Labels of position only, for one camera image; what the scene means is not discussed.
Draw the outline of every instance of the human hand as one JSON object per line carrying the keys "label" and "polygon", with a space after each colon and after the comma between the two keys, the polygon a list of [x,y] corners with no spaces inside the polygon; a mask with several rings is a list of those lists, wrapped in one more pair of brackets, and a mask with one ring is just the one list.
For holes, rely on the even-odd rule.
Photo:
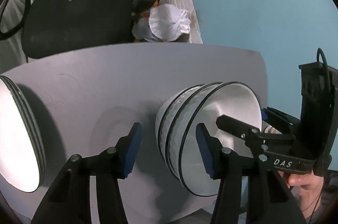
{"label": "human hand", "polygon": [[304,175],[278,173],[288,187],[300,186],[297,191],[300,209],[305,218],[310,217],[320,206],[320,194],[324,184],[324,178],[314,175],[313,171]]}

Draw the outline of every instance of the screw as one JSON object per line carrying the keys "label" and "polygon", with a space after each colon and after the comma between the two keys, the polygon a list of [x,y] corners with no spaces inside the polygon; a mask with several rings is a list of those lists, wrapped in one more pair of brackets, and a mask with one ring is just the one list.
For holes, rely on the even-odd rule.
{"label": "screw", "polygon": [[263,150],[263,151],[267,151],[267,150],[268,150],[268,146],[266,146],[266,145],[264,145],[264,144],[263,144],[261,147],[262,147],[262,150]]}
{"label": "screw", "polygon": [[77,161],[80,159],[80,155],[79,154],[73,154],[71,157],[70,157],[70,160],[72,160],[73,162]]}
{"label": "screw", "polygon": [[259,158],[259,160],[261,160],[261,161],[263,161],[263,162],[265,162],[266,160],[268,160],[267,156],[264,155],[264,154],[260,154],[260,155],[258,156],[258,158]]}
{"label": "screw", "polygon": [[229,149],[227,147],[222,148],[222,153],[229,154],[229,153],[231,153],[231,149]]}
{"label": "screw", "polygon": [[116,148],[115,147],[108,148],[107,153],[116,153]]}

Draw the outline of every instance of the stack of plates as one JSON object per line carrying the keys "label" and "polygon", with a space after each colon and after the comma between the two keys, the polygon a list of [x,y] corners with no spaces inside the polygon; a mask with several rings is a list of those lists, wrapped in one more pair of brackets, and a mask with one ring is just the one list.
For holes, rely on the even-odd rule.
{"label": "stack of plates", "polygon": [[157,144],[168,169],[196,196],[217,195],[220,183],[205,171],[196,141],[198,123],[204,123],[210,135],[217,137],[223,147],[252,157],[243,140],[217,128],[216,119],[223,114],[256,128],[262,127],[256,95],[248,86],[237,82],[216,82],[185,89],[167,100],[156,117]]}
{"label": "stack of plates", "polygon": [[45,151],[33,112],[18,86],[0,76],[0,174],[30,193],[41,185],[45,169]]}

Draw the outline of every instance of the wall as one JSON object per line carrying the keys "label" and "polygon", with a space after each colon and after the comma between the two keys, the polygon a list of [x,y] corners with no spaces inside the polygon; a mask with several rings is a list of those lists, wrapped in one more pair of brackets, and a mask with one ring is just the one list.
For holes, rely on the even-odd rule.
{"label": "wall", "polygon": [[[338,10],[332,0],[193,0],[204,44],[259,51],[269,106],[300,116],[299,64],[323,49],[338,68]],[[333,150],[338,150],[338,141]],[[337,160],[338,151],[333,155]]]}

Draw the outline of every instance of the chair seat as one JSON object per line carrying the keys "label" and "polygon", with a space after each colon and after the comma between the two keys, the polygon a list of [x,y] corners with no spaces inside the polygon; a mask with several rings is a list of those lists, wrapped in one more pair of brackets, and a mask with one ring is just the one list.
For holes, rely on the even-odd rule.
{"label": "chair seat", "polygon": [[34,59],[130,41],[133,0],[34,0],[22,49]]}

